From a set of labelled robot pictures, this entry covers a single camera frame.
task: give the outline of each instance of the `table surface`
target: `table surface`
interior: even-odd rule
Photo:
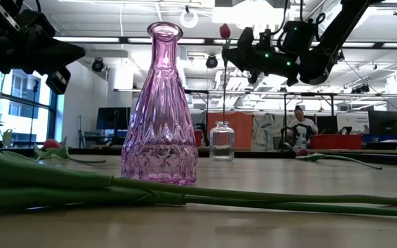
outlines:
[[[74,156],[100,159],[99,156]],[[120,175],[120,157],[103,165],[48,160]],[[200,158],[199,187],[288,194],[397,196],[397,167],[345,161]],[[67,209],[0,216],[0,248],[48,247],[397,247],[397,218],[313,214],[207,205]]]

